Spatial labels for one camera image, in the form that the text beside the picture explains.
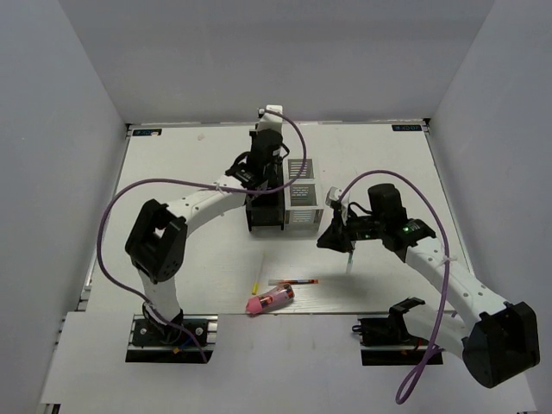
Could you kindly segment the green capped pen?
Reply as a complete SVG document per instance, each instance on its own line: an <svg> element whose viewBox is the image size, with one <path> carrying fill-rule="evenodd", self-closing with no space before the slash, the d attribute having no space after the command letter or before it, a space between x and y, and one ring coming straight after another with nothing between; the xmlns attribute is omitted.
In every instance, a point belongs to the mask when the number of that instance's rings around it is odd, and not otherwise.
<svg viewBox="0 0 552 414"><path fill-rule="evenodd" d="M348 259L346 264L346 274L351 274L353 267L354 250L348 252Z"/></svg>

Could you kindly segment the red pen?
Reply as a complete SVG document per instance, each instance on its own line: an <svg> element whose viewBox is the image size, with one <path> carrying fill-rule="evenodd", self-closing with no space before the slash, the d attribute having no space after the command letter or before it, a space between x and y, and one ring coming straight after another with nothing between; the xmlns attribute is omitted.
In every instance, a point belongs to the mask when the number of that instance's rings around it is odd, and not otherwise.
<svg viewBox="0 0 552 414"><path fill-rule="evenodd" d="M315 285L318 284L318 279L270 279L268 285Z"/></svg>

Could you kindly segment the pink pencil case tube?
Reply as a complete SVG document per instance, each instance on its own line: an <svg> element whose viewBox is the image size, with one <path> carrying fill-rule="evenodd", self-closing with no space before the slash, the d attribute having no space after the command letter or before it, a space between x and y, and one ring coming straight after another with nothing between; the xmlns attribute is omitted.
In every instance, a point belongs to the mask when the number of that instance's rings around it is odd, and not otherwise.
<svg viewBox="0 0 552 414"><path fill-rule="evenodd" d="M277 285L268 292L250 298L245 311L250 316L267 313L289 304L295 298L290 284Z"/></svg>

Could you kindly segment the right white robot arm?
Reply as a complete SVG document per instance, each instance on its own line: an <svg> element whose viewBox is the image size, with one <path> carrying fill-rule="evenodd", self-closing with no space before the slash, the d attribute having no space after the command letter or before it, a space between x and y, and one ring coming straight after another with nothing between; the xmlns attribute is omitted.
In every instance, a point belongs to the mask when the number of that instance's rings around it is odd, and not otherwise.
<svg viewBox="0 0 552 414"><path fill-rule="evenodd" d="M333 210L329 227L317 240L319 248L351 254L356 242L380 240L408 267L421 274L455 315L440 315L421 298L407 298L389 308L375 323L355 326L368 347L433 339L435 346L460 358L472 377L493 388L540 362L536 313L525 302L513 304L484 285L445 253L435 231L409 218L392 184L370 187L371 211L359 216L336 187L326 196Z"/></svg>

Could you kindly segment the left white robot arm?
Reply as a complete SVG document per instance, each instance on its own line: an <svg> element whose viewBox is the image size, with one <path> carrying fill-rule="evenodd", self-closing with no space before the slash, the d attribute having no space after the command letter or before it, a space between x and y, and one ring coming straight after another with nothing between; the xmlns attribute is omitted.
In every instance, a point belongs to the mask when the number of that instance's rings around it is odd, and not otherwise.
<svg viewBox="0 0 552 414"><path fill-rule="evenodd" d="M266 190L281 161L282 144L282 134L275 130L257 132L250 150L211 189L167 204L151 199L142 206L125 251L141 277L147 298L144 315L154 320L153 334L162 343L175 343L182 334L174 276L184 262L188 236L257 197L245 191Z"/></svg>

